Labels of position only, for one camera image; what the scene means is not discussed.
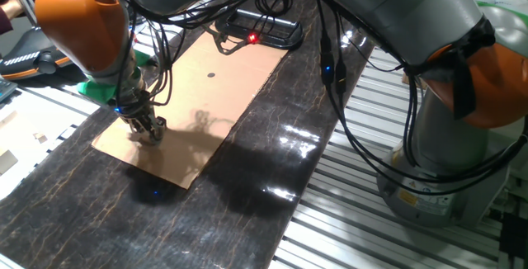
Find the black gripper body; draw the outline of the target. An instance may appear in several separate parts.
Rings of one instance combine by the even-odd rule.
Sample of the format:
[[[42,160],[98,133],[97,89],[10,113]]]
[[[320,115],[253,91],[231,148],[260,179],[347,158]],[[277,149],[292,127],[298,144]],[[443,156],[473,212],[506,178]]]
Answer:
[[[116,113],[125,123],[133,121],[152,122],[155,120],[153,106],[147,94],[140,94],[138,97],[130,98],[125,103],[120,103],[116,107]]]

